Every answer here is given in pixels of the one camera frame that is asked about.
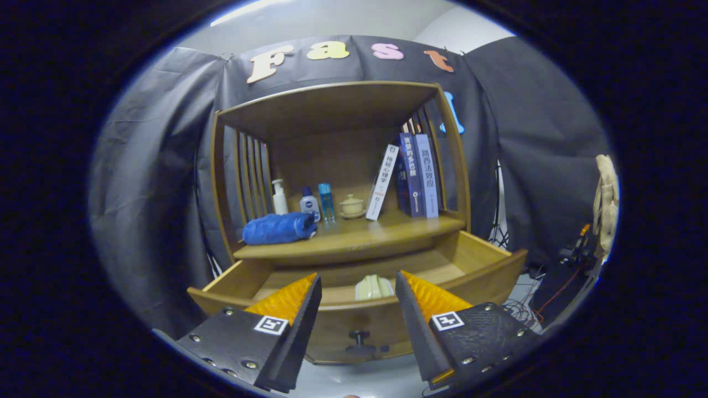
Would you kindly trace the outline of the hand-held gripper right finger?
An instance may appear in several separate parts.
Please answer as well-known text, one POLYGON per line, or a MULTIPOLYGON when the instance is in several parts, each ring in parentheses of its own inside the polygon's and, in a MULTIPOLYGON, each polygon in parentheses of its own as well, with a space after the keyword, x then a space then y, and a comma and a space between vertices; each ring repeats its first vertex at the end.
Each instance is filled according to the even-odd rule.
POLYGON ((472 305, 400 270, 396 296, 421 378, 432 390, 475 390, 500 380, 542 337, 500 305, 472 305))

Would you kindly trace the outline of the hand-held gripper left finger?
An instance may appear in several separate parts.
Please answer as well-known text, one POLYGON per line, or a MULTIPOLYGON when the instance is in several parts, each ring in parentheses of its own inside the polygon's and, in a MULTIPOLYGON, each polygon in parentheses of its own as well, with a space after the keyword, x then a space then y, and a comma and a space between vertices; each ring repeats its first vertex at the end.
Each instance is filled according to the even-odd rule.
POLYGON ((244 309, 222 305, 182 338, 155 328, 165 346, 211 377, 251 395, 294 390, 322 298, 310 274, 244 309))

